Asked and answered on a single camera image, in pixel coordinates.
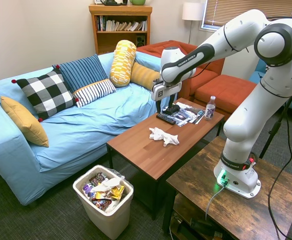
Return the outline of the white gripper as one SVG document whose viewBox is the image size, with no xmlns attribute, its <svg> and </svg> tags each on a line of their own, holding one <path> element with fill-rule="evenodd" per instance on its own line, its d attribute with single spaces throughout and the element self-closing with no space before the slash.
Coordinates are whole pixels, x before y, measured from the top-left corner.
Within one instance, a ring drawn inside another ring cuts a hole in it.
<svg viewBox="0 0 292 240">
<path fill-rule="evenodd" d="M 180 92 L 181 88 L 182 82 L 172 86 L 165 85 L 164 81 L 160 79 L 153 82 L 151 98 L 156 101 L 156 110 L 158 114 L 161 113 L 161 100 L 163 98 L 170 97 L 168 107 L 171 108 L 176 99 L 176 94 Z"/>
</svg>

